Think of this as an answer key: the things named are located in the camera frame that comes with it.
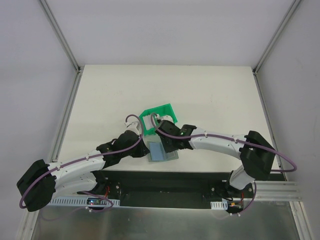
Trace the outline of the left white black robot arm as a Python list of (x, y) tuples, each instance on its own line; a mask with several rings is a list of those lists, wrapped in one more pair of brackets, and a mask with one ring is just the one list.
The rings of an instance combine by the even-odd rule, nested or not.
[(102, 171), (123, 158), (142, 158), (149, 152), (140, 134), (126, 130), (82, 157), (52, 163), (37, 160), (16, 184), (19, 207), (35, 212), (57, 197), (80, 192), (106, 197), (111, 184)]

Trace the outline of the sage green card holder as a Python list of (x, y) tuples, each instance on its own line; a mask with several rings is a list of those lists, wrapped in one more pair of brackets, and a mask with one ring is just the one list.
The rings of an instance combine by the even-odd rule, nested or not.
[(179, 158), (178, 152), (173, 151), (166, 153), (161, 142), (152, 142), (147, 143), (149, 149), (148, 161), (154, 163), (167, 162), (172, 160), (177, 160)]

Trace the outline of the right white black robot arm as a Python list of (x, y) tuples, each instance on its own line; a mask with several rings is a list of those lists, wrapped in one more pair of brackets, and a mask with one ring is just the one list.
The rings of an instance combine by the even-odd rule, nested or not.
[(195, 125), (177, 127), (169, 120), (158, 120), (156, 134), (166, 153), (177, 150), (206, 150), (234, 157), (241, 165), (233, 170), (225, 184), (225, 192), (237, 197), (255, 180), (267, 181), (272, 171), (274, 148), (256, 131), (245, 135), (228, 135), (206, 131)]

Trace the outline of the green plastic bin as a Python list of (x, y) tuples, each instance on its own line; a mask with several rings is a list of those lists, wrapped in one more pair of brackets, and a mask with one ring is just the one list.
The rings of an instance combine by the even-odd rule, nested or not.
[(155, 127), (151, 121), (151, 119), (153, 119), (153, 123), (156, 126), (158, 125), (158, 123), (156, 122), (156, 119), (155, 119), (156, 114), (159, 114), (160, 116), (170, 115), (173, 118), (174, 124), (178, 122), (176, 115), (175, 115), (175, 112), (174, 112), (172, 105), (170, 103), (146, 109), (139, 115), (139, 118), (142, 121), (144, 136), (151, 136), (151, 135), (156, 134)]

